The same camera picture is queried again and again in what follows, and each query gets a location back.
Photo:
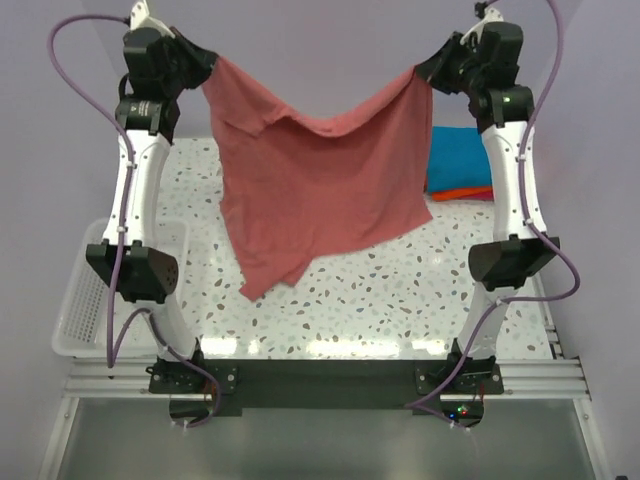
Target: terrazzo tabletop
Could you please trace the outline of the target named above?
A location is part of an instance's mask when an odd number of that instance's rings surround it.
[[[402,358],[446,356],[471,304],[468,249],[491,241],[493,204],[435,203],[433,220],[365,251],[312,262],[294,288],[255,303],[243,282],[218,204],[222,170],[213,139],[177,139],[167,160],[158,220],[190,225],[180,304],[207,357]],[[529,282],[520,295],[535,295]],[[153,345],[140,324],[125,347]],[[510,307],[501,359],[551,359],[540,305]]]

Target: red t-shirt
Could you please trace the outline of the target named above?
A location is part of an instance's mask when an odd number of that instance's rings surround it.
[[[295,285],[314,257],[431,219],[432,91],[413,68],[329,119],[302,115],[222,57],[203,90],[223,168],[220,209],[249,299]]]

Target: metal frame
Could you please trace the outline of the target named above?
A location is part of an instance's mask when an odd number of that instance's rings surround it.
[[[201,395],[152,395],[148,392],[149,359],[123,360],[109,371],[103,360],[76,359],[67,378],[63,401],[38,480],[56,480],[80,399],[199,399]],[[579,360],[502,361],[503,395],[492,400],[573,400],[597,480],[613,480],[599,432],[593,421],[587,383]],[[442,395],[442,401],[465,401],[467,395]]]

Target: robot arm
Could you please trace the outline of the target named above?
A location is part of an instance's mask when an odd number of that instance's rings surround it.
[[[217,55],[196,47],[177,30],[151,17],[142,0],[131,10],[124,57],[129,73],[121,82],[116,119],[133,145],[134,161],[129,165],[127,146],[120,137],[120,165],[111,215],[102,243],[88,245],[86,258],[109,284],[123,212],[125,255],[117,292],[125,301],[152,313],[155,328],[165,342],[156,339],[161,360],[177,362],[167,351],[167,344],[180,356],[193,360],[200,352],[176,300],[178,264],[175,258],[157,250],[156,204],[160,177],[180,116],[177,99],[184,89],[196,88],[209,77]],[[127,80],[131,94],[124,92]],[[127,185],[129,169],[131,181]],[[125,188],[129,188],[129,199],[123,210]]]
[[[464,368],[454,381],[458,386],[472,386],[491,376],[496,341],[508,308],[500,300],[515,296],[526,279],[554,256],[528,224],[547,231],[535,186],[533,132],[524,158],[519,157],[520,142],[533,112],[531,90],[515,83],[522,30],[504,22],[500,12],[486,4],[477,4],[476,14],[480,18],[477,25],[464,35],[455,32],[440,51],[417,67],[418,74],[436,90],[463,92],[469,97],[469,111],[476,119],[491,167],[493,242],[474,245],[469,251],[469,268],[475,281],[469,316],[454,340],[448,367],[438,374],[440,380],[448,376],[468,349]],[[519,181],[520,161],[525,162],[524,184]],[[529,222],[525,222],[522,211],[522,195],[531,212]],[[559,245],[557,238],[550,240]],[[496,303],[474,335],[485,312]]]

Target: folded towel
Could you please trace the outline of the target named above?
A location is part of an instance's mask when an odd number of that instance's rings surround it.
[[[491,187],[471,187],[455,188],[444,192],[434,192],[431,198],[436,202],[446,202],[447,200],[486,200],[493,201],[493,188]]]
[[[490,187],[491,169],[475,128],[434,127],[427,169],[427,192]]]

